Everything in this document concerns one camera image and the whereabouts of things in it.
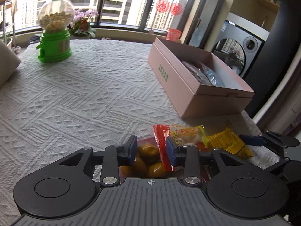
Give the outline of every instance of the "glass globe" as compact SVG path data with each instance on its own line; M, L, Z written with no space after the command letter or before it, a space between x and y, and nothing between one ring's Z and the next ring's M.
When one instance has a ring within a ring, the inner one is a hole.
M39 24L46 33L65 30L73 17L74 6L69 0L49 0L38 14Z

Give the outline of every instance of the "washing machine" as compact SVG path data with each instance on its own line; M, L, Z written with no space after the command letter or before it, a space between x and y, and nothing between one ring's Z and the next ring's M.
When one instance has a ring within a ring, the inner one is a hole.
M235 73L244 78L256 60L269 32L229 13L212 49Z

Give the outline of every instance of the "cushion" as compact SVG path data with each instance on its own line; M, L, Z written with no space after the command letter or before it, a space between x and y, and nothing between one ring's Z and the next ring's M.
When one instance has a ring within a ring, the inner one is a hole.
M0 88L19 66L21 60L3 43L0 42Z

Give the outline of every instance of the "green gumball machine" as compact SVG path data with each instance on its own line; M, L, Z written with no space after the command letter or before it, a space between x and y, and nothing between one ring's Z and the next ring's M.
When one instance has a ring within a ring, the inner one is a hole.
M36 47L40 49L40 61L51 63L69 58L70 33L67 26L73 17L74 6L69 0L50 0L42 6L38 19L44 31Z

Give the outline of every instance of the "white textured tablecloth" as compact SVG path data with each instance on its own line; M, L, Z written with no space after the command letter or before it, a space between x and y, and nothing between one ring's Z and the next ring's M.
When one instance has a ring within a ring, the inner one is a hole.
M36 44L0 90L0 225L19 217L12 191L23 176L84 146L95 151L123 143L130 134L153 136L154 124L203 124L207 134L227 121L239 134L260 132L249 116L181 120L147 62L151 45L72 40L72 56L41 63ZM260 167L278 157L251 147ZM94 179L99 179L100 169Z

